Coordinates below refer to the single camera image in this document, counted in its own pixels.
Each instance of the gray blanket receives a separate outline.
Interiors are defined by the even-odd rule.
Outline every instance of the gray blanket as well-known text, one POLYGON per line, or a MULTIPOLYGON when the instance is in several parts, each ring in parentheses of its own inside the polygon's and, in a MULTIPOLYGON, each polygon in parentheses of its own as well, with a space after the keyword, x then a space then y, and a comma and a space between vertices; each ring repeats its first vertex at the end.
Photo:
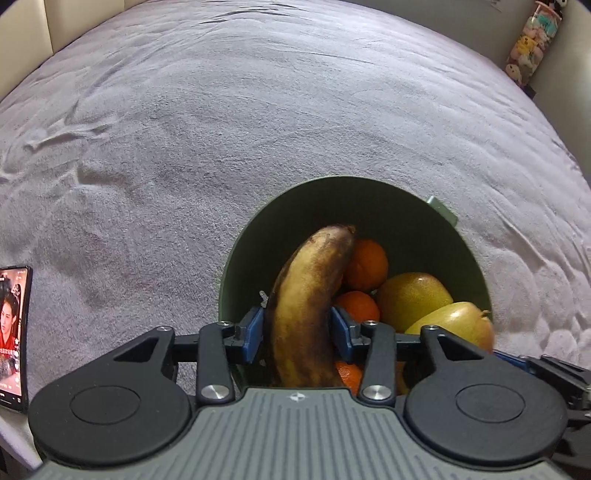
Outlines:
MULTIPOLYGON (((337 1, 162 0, 0 103, 0 264, 35 269, 31 395, 154 326, 216 320, 248 219, 327 174, 436 194, 485 273, 498 347, 591 366, 591 193, 502 71, 337 1)), ((0 435, 38 462, 18 416, 0 435)))

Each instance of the pear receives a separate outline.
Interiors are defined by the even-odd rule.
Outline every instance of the pear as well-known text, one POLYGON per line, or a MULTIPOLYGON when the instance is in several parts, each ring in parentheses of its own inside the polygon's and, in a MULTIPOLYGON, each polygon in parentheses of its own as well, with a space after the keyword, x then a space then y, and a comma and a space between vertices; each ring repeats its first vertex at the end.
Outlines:
POLYGON ((414 322, 453 302, 443 284, 428 273, 389 278, 376 294, 381 321, 402 333, 414 322))
POLYGON ((495 331, 487 313, 487 310, 482 311, 469 301, 458 301, 425 315, 404 333, 417 335, 424 325, 438 325, 492 353, 495 331))

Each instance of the smartphone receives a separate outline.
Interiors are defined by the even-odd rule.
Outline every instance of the smartphone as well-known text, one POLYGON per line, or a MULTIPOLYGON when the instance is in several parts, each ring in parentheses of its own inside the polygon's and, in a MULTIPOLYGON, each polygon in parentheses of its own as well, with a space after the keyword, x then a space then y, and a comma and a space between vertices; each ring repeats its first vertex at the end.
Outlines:
POLYGON ((0 268, 0 406, 28 407, 25 344, 33 269, 0 268))

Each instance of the bucket rim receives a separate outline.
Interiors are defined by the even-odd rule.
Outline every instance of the bucket rim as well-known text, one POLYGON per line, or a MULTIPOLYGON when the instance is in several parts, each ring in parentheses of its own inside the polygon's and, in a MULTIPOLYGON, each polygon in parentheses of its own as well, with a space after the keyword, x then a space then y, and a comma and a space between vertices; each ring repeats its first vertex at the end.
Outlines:
MULTIPOLYGON (((242 230, 240 231, 240 233, 238 234, 238 236, 236 237, 236 239, 234 240, 234 243, 232 245, 232 248, 230 249, 230 252, 228 253, 228 257, 226 259, 226 262, 224 263, 224 268, 223 268, 223 272, 222 272, 222 277, 220 279, 220 285, 219 285, 219 290, 218 290, 218 294, 217 294, 217 319, 218 320, 222 320, 223 316, 222 316, 222 305, 224 305, 225 302, 225 294, 224 294, 224 285, 226 282, 226 276, 228 274, 228 267, 230 265, 230 262, 232 260, 232 257, 235 253, 236 247, 238 246, 238 243, 240 242, 240 240, 242 239, 244 233, 246 232, 246 230, 248 229, 248 227, 251 225, 251 223, 255 220, 255 218, 257 218, 266 208, 269 207, 269 205, 271 205, 275 200, 277 200, 279 197, 287 194, 288 192, 299 188, 303 185, 307 185, 309 183, 315 182, 315 181, 321 181, 321 180, 327 180, 327 179, 335 179, 335 178, 340 178, 340 179, 357 179, 357 180, 367 180, 367 181, 371 181, 374 183, 380 183, 383 185, 386 185, 388 187, 392 187, 395 188, 401 192, 404 192, 412 197, 414 197, 415 199, 422 201, 425 203, 425 206, 432 208, 426 200, 422 199, 421 197, 415 195, 412 192, 409 192, 408 190, 405 190, 403 188, 400 188, 396 185, 393 185, 387 181, 384 180, 377 180, 377 179, 373 179, 373 178, 369 178, 369 177, 363 177, 360 175, 325 175, 325 176, 321 176, 321 177, 315 177, 313 179, 309 179, 309 180, 304 180, 301 181, 299 183, 296 183, 295 185, 283 190, 281 193, 279 193, 278 195, 275 195, 273 198, 271 198, 269 201, 267 201, 263 206, 261 206, 251 217, 250 219, 247 221, 246 225, 244 225, 244 227, 242 227, 242 230)), ((476 259, 476 257, 474 256, 474 253, 472 252, 472 250, 470 249, 470 247, 468 246, 468 244, 466 243, 466 240, 464 239, 464 237, 462 236, 462 234, 457 230, 457 228, 453 225, 451 225, 450 223, 448 223, 448 225, 453 228, 456 232, 456 234, 458 235, 459 239, 461 239, 461 241, 464 243, 468 253, 470 254, 470 256, 472 257, 472 259, 474 260, 474 262, 476 263, 476 266, 478 267, 478 270, 480 271, 480 274, 482 276, 482 281, 484 283, 484 287, 485 287, 485 291, 486 291, 486 299, 488 301, 488 305, 490 306, 489 309, 489 314, 488 314, 488 318, 491 321, 491 323, 494 324, 494 313, 492 311, 492 300, 491 300, 491 293, 488 287, 488 283, 486 281, 486 277, 484 276, 484 273, 482 272, 482 269, 480 268, 480 263, 478 262, 478 260, 476 259)))

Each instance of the ripe banana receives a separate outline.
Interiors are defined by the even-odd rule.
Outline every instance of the ripe banana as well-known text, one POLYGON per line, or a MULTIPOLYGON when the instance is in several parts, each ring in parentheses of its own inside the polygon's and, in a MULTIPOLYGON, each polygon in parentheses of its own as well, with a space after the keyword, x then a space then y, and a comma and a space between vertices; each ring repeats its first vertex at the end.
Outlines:
POLYGON ((341 387, 329 336, 330 301, 355 244, 352 226, 330 225, 281 269, 265 309, 267 365, 287 388, 341 387))

